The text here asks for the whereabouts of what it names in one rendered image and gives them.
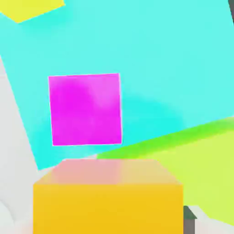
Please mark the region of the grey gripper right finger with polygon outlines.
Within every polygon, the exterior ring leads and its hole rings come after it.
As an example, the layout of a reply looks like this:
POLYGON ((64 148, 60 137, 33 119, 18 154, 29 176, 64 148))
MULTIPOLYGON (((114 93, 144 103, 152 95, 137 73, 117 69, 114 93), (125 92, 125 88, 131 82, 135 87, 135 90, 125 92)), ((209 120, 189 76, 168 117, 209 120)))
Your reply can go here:
POLYGON ((183 234, 234 234, 234 226, 209 218, 199 206, 184 206, 183 234))

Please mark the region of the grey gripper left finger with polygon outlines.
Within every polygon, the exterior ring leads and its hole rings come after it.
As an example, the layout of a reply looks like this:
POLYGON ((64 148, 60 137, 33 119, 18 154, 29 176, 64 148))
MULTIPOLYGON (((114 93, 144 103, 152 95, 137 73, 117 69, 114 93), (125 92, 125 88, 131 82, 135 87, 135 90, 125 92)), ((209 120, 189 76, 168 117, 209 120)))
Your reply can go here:
POLYGON ((33 234, 32 217, 14 221, 10 211, 0 201, 0 234, 33 234))

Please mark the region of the small orange cube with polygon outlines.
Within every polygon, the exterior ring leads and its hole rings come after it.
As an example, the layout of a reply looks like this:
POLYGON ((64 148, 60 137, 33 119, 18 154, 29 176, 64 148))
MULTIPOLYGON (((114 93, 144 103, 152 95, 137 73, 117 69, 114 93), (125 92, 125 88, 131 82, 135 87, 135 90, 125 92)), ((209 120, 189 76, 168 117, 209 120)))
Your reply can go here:
POLYGON ((156 160, 64 160, 33 185, 33 234, 183 234, 183 184, 156 160))

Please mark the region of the small magenta cube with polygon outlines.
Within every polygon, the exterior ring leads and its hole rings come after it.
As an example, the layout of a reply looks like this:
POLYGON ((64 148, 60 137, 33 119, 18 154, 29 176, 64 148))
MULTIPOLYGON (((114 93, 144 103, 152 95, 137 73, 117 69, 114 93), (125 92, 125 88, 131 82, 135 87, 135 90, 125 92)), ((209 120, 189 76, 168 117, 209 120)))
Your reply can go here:
POLYGON ((120 75, 49 76, 54 146, 122 143, 120 75))

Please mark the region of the small yellow cube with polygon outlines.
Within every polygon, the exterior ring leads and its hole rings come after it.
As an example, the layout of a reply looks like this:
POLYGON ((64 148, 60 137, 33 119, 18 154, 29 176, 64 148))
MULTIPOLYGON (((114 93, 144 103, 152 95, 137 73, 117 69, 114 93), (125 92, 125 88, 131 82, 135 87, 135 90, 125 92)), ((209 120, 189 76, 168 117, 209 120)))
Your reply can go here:
POLYGON ((21 23, 64 5, 64 0, 0 0, 0 13, 21 23))

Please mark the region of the large lime green box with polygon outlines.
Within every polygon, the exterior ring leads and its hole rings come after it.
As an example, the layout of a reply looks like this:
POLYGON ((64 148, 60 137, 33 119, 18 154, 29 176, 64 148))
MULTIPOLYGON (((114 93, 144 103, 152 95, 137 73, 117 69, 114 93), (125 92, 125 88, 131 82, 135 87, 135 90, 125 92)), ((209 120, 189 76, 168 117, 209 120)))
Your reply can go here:
POLYGON ((184 186, 184 203, 234 226, 234 117, 216 120, 97 155, 155 159, 184 186))

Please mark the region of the large cyan box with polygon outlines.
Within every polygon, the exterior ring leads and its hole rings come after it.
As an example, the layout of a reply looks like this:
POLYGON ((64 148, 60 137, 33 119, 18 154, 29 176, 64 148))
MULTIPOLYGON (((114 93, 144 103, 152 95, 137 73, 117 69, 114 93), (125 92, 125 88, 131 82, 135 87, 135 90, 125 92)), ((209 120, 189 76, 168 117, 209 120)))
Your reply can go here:
POLYGON ((112 149, 52 145, 50 75, 119 73, 123 145, 234 116, 228 0, 64 0, 22 23, 0 11, 0 56, 39 169, 112 149))

